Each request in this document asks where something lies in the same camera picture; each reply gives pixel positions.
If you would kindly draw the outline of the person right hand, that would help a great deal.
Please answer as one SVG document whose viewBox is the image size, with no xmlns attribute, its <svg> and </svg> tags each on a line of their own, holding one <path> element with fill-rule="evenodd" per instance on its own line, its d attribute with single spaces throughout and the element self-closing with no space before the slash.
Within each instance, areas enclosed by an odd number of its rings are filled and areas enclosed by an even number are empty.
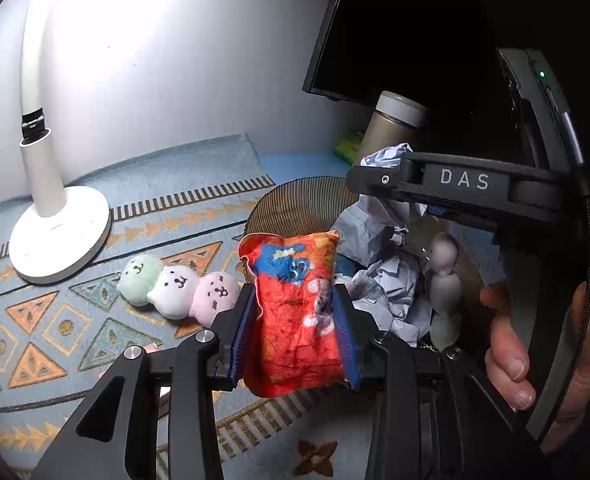
<svg viewBox="0 0 590 480">
<path fill-rule="evenodd" d="M 514 411 L 525 411 L 536 400 L 536 392 L 526 379 L 530 370 L 527 350 L 513 330 L 508 287 L 504 281 L 485 286 L 480 291 L 485 307 L 496 311 L 490 329 L 490 347 L 485 365 L 489 380 Z M 575 373 L 557 418 L 542 441 L 542 451 L 551 453 L 580 428 L 590 400 L 590 319 Z"/>
</svg>

